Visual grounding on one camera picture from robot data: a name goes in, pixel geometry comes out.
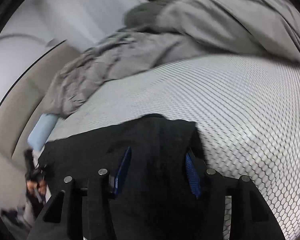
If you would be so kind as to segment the left hand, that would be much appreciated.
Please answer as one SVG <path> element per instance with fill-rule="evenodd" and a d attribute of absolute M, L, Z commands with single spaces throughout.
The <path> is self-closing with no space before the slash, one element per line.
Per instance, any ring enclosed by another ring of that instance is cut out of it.
<path fill-rule="evenodd" d="M 34 189 L 37 189 L 39 194 L 41 195 L 46 194 L 46 182 L 44 180 L 41 180 L 39 183 L 37 183 L 36 181 L 27 180 L 26 186 L 29 194 L 34 195 Z"/>

